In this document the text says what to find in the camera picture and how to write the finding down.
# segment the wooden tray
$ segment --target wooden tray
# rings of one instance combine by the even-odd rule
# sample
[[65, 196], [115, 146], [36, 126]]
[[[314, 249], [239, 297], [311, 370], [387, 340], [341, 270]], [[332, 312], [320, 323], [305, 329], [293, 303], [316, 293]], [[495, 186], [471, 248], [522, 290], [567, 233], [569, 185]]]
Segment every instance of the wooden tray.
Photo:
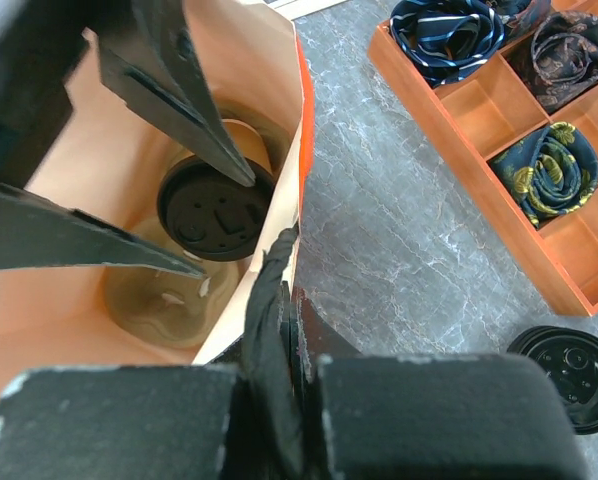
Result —
[[[553, 10], [598, 15], [598, 0], [553, 0], [552, 5]], [[598, 154], [598, 85], [548, 115], [506, 61], [513, 49], [527, 48], [529, 34], [463, 82], [432, 90], [394, 42], [387, 23], [377, 27], [368, 55], [390, 88], [553, 310], [598, 313], [598, 190], [582, 209], [535, 230], [488, 166], [519, 139], [557, 121], [576, 125]]]

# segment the paper bag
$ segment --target paper bag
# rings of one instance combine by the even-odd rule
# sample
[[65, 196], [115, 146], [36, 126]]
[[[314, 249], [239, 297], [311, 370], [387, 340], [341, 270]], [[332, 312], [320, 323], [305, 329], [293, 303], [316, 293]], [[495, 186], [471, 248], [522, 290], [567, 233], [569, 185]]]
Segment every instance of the paper bag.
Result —
[[[263, 252], [300, 213], [312, 162], [312, 85], [292, 23], [267, 5], [187, 0], [185, 15], [220, 111], [251, 124], [264, 119], [276, 187], [256, 251], [205, 341], [184, 349], [146, 343], [111, 320], [102, 289], [113, 268], [0, 271], [0, 391], [23, 370], [48, 365], [206, 363], [243, 332]], [[68, 85], [75, 113], [27, 189], [132, 230], [154, 210], [177, 146], [100, 84], [91, 47]], [[293, 274], [294, 261], [286, 279]]]

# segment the rolled necktie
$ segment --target rolled necktie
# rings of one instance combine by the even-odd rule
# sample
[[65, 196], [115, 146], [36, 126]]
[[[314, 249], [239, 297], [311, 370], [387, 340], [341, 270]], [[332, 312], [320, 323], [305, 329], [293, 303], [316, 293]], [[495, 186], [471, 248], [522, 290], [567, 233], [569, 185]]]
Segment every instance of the rolled necktie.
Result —
[[550, 0], [486, 0], [486, 5], [501, 18], [504, 43], [535, 30], [550, 14]]
[[557, 12], [535, 32], [510, 65], [550, 114], [598, 82], [598, 17]]
[[598, 186], [597, 154], [566, 122], [531, 133], [490, 166], [535, 227], [581, 208]]
[[501, 19], [479, 0], [403, 0], [390, 32], [432, 88], [474, 73], [504, 39]]

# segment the gray marble table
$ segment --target gray marble table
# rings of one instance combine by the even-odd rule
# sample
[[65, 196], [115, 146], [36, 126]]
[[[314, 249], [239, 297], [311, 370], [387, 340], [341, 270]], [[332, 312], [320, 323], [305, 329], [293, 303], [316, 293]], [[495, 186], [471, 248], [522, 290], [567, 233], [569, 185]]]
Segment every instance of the gray marble table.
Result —
[[[296, 21], [315, 86], [297, 284], [368, 354], [504, 351], [554, 315], [366, 56], [396, 0]], [[598, 480], [598, 434], [582, 437]]]

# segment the black cup lid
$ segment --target black cup lid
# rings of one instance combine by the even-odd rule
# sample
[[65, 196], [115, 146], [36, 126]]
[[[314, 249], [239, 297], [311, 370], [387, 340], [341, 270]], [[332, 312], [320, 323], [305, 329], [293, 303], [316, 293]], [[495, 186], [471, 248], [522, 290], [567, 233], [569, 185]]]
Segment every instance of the black cup lid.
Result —
[[248, 160], [254, 187], [244, 187], [196, 156], [179, 162], [163, 180], [157, 198], [168, 235], [204, 260], [231, 262], [254, 253], [275, 184]]
[[527, 356], [544, 369], [559, 391], [575, 432], [598, 432], [598, 338], [579, 330], [534, 327], [508, 352]]

